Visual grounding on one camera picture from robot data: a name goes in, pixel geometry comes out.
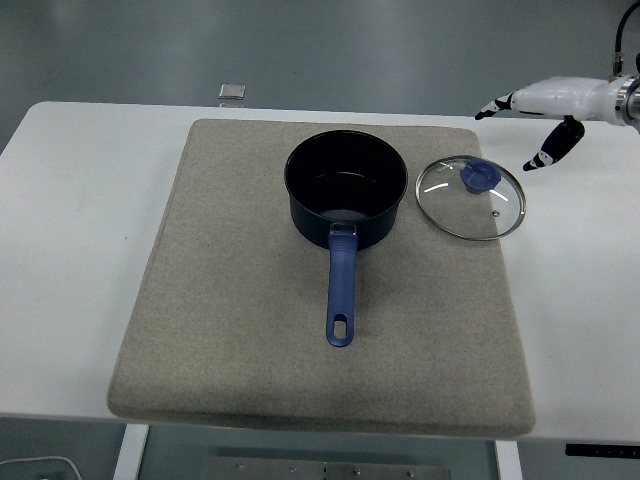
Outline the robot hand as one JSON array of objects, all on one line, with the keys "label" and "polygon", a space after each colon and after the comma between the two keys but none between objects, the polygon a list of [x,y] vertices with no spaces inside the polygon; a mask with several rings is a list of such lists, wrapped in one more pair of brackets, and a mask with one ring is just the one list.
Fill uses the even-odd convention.
[{"label": "robot hand", "polygon": [[599,120],[616,126],[626,124],[619,96],[624,82],[623,78],[609,82],[552,77],[494,99],[475,118],[482,120],[501,111],[558,118],[560,123],[533,158],[523,165],[525,171],[540,169],[563,159],[581,141],[585,121]]}]

